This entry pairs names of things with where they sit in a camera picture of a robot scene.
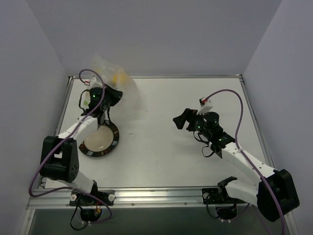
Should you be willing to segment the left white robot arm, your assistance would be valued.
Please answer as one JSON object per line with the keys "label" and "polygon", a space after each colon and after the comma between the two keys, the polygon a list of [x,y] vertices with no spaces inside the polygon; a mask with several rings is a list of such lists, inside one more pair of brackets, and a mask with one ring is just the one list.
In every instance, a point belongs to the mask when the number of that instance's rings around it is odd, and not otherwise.
{"label": "left white robot arm", "polygon": [[[103,157],[118,144],[119,130],[110,120],[110,108],[123,96],[122,91],[109,86],[93,87],[88,90],[90,102],[77,122],[65,132],[44,139],[40,175],[59,181],[67,187],[81,192],[81,200],[94,205],[99,198],[97,183],[79,170],[78,152],[93,158]],[[92,151],[84,141],[98,129],[106,127],[112,133],[112,141],[103,150]]]}

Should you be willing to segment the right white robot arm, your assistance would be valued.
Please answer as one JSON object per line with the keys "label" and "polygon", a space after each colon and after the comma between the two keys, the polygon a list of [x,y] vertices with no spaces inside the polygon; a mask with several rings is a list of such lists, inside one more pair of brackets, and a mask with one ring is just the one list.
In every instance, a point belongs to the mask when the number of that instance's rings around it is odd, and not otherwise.
{"label": "right white robot arm", "polygon": [[274,222],[300,205],[291,174],[277,170],[242,149],[219,125],[219,115],[186,108],[173,118],[178,129],[188,123],[187,131],[197,132],[210,143],[211,151],[244,173],[251,183],[230,176],[218,183],[217,196],[224,203],[243,201],[256,206],[261,215]]}

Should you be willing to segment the clear plastic bag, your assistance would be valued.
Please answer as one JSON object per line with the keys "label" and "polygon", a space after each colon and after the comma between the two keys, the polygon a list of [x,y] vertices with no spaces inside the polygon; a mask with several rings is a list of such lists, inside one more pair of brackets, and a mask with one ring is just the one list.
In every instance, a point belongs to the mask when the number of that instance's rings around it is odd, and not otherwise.
{"label": "clear plastic bag", "polygon": [[91,69],[97,72],[106,85],[122,91],[121,100],[114,106],[117,113],[132,115],[139,107],[139,91],[135,81],[125,72],[125,70],[114,63],[111,63],[99,54],[94,54],[91,60]]}

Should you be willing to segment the yellow fake lemon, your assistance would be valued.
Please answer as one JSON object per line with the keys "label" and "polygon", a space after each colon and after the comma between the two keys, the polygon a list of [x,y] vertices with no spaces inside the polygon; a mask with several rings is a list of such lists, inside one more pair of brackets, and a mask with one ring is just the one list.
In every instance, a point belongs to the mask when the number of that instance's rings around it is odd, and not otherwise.
{"label": "yellow fake lemon", "polygon": [[124,70],[118,70],[112,77],[112,84],[114,86],[126,86],[131,80]]}

